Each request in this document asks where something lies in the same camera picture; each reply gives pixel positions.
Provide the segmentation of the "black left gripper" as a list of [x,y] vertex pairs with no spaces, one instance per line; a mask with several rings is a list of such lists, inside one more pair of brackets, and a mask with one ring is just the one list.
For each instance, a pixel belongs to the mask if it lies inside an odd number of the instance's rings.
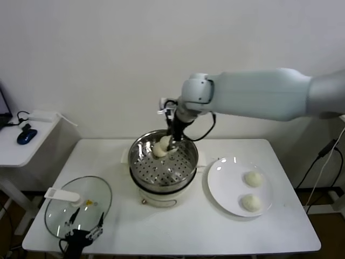
[[[70,216],[70,218],[65,222],[65,234],[68,235],[73,230],[74,222],[80,212],[80,208]],[[67,249],[66,258],[67,259],[78,259],[80,258],[82,251],[85,247],[90,246],[93,243],[93,239],[97,239],[103,233],[103,223],[104,214],[102,213],[97,225],[91,230],[73,230],[73,234],[66,238]]]

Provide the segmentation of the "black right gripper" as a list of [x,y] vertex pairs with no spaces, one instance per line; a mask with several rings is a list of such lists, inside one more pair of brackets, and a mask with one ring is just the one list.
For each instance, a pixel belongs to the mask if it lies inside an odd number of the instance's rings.
[[191,124],[192,122],[183,122],[178,117],[174,117],[168,122],[168,134],[170,135],[167,146],[168,151],[175,149],[175,140],[181,140],[184,129]]

